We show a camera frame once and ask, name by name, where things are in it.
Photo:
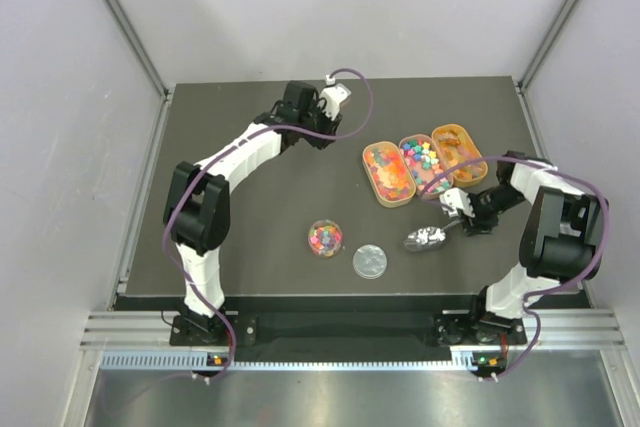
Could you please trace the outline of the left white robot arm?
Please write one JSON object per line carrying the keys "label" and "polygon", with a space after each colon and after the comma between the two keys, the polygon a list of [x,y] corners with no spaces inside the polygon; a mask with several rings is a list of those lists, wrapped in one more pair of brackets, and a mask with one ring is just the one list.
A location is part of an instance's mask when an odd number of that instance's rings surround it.
{"label": "left white robot arm", "polygon": [[173,172],[163,223],[186,273],[182,321],[205,343],[226,334],[216,313],[225,296],[220,282],[220,247],[230,230],[231,194],[251,173],[303,139],[321,150],[333,142],[341,109],[351,92],[342,84],[322,91],[301,81],[286,85],[283,98],[257,116],[219,153]]}

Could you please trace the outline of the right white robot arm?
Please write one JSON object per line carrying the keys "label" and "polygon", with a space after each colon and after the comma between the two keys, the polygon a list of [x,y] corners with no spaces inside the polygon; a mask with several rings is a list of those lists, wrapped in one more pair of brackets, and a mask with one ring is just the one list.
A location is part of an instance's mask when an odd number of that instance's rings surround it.
{"label": "right white robot arm", "polygon": [[513,333],[542,297],[587,267],[592,268],[588,277],[599,269],[595,254],[604,225],[600,202],[554,175],[553,169],[544,159],[509,151],[497,162],[498,184],[466,196],[470,210],[461,213],[461,220],[469,236],[488,234],[501,214],[523,202],[531,205],[518,263],[472,300],[466,327],[478,342]]}

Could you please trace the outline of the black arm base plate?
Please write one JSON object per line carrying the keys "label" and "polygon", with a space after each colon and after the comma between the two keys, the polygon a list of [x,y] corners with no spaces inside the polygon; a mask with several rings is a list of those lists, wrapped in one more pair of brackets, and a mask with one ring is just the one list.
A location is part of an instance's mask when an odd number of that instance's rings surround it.
{"label": "black arm base plate", "polygon": [[182,307],[173,345],[204,346],[235,331],[249,348],[276,340],[401,339],[426,346],[525,343],[523,321],[488,313],[481,295],[232,296],[211,317]]}

